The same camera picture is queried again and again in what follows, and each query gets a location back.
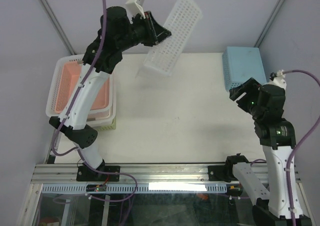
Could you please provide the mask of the light blue perforated basket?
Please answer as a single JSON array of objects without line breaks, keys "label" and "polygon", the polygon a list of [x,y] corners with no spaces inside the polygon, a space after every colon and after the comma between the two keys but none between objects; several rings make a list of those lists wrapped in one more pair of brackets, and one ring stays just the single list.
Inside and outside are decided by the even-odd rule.
[{"label": "light blue perforated basket", "polygon": [[267,78],[257,47],[228,46],[222,54],[222,69],[225,90],[236,88],[248,79],[254,78],[266,84]]}]

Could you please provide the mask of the white perforated basket top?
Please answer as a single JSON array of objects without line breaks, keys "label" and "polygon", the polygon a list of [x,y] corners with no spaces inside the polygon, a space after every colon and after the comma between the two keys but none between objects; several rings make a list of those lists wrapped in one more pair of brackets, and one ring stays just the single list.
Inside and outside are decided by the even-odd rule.
[{"label": "white perforated basket top", "polygon": [[171,36],[149,50],[136,76],[170,77],[202,17],[202,10],[194,0],[177,0],[164,23]]}]

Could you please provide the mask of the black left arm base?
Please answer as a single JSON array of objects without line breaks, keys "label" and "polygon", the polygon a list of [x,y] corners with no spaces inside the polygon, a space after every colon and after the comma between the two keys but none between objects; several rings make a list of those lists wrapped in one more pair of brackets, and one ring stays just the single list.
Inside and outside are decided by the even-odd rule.
[{"label": "black left arm base", "polygon": [[119,165],[101,165],[97,170],[101,172],[107,172],[111,174],[103,174],[100,172],[95,172],[90,169],[85,163],[77,165],[77,174],[76,181],[77,182],[118,182],[120,180],[120,176],[118,173],[120,172],[121,167]]}]

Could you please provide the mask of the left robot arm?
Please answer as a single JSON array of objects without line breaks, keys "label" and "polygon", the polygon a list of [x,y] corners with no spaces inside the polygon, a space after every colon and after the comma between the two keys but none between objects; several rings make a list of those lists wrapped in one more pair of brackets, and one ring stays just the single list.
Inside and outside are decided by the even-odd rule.
[{"label": "left robot arm", "polygon": [[56,147],[58,134],[63,133],[88,167],[87,174],[96,181],[105,174],[105,162],[96,145],[98,132],[87,124],[87,118],[100,89],[122,61],[124,51],[139,44],[154,47],[172,35],[150,11],[128,18],[121,6],[105,8],[100,26],[82,58],[81,73],[66,107],[49,119],[55,128],[51,149]]}]

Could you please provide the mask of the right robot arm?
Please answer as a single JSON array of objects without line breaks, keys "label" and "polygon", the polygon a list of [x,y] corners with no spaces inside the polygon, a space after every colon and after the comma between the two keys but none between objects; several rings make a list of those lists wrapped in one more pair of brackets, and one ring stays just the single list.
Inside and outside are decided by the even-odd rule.
[{"label": "right robot arm", "polygon": [[265,188],[253,173],[250,163],[241,155],[229,157],[223,173],[237,179],[252,203],[252,216],[257,226],[310,226],[312,220],[304,214],[296,187],[296,134],[293,125],[283,118],[286,82],[275,77],[267,84],[254,78],[229,90],[229,98],[250,114],[255,134],[265,156],[268,185]]}]

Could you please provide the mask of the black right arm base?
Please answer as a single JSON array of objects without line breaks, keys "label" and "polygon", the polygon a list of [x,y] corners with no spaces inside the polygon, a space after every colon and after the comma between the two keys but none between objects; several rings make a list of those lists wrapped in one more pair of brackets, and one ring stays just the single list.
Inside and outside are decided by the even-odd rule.
[{"label": "black right arm base", "polygon": [[249,163],[249,161],[244,155],[237,153],[227,156],[224,164],[209,165],[207,167],[208,180],[210,182],[223,181],[227,183],[236,181],[237,178],[233,175],[233,166],[238,163]]}]

